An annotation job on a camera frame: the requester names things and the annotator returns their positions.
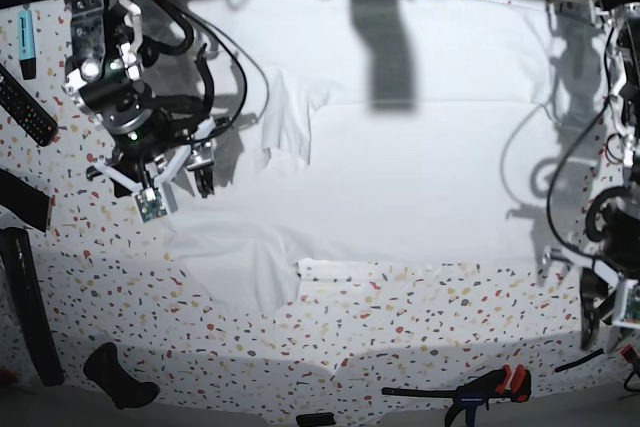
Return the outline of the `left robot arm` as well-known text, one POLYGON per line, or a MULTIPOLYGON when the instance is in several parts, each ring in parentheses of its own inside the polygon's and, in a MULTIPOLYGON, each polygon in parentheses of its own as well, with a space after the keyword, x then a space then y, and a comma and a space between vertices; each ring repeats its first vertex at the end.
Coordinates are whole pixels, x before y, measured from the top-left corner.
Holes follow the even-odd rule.
POLYGON ((588 0, 594 20, 608 29, 604 50, 606 97, 614 137, 621 144, 622 183, 598 194, 585 216, 585 234, 599 245, 587 253, 561 241, 543 254, 546 264, 582 269, 583 329, 603 319, 639 326, 639 0, 588 0))

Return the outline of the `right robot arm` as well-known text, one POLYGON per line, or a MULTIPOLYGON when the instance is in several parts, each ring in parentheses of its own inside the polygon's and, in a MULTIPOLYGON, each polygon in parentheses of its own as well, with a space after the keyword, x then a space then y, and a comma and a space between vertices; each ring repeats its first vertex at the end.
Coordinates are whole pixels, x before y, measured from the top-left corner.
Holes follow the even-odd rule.
POLYGON ((269 316, 304 259, 529 267, 586 244, 561 161, 604 97, 606 34, 543 0, 67 0, 67 90, 111 134, 100 167, 205 166, 172 255, 216 302, 269 316))

